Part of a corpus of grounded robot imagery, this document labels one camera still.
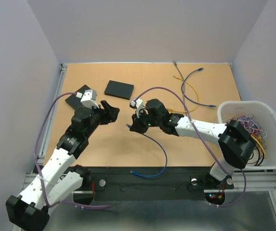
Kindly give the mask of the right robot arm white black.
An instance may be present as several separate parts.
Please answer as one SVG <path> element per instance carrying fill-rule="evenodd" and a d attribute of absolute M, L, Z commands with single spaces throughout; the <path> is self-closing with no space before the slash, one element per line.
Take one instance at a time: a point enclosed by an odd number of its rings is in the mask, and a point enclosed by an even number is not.
<path fill-rule="evenodd" d="M 169 135 L 217 144 L 223 156 L 215 161 L 205 176 L 205 182 L 211 188 L 220 185 L 236 169 L 244 169 L 257 145 L 237 121 L 218 124 L 189 119 L 182 114 L 170 113 L 158 99 L 149 100 L 146 104 L 141 99 L 133 99 L 130 107 L 135 109 L 130 131 L 144 134 L 149 128 L 158 127 Z"/>

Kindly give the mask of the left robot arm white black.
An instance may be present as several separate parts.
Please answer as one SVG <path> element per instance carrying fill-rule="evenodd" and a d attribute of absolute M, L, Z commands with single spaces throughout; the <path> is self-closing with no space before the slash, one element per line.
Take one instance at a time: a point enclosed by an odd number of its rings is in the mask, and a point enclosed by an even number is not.
<path fill-rule="evenodd" d="M 90 173 L 81 166 L 63 179 L 60 177 L 88 146 L 89 137 L 97 127 L 115 122 L 119 111 L 101 101 L 100 106 L 82 106 L 74 112 L 71 125 L 60 138 L 50 160 L 18 196 L 11 195 L 7 199 L 5 205 L 11 223 L 21 230 L 42 231 L 56 206 L 75 189 L 85 190 L 90 186 Z"/>

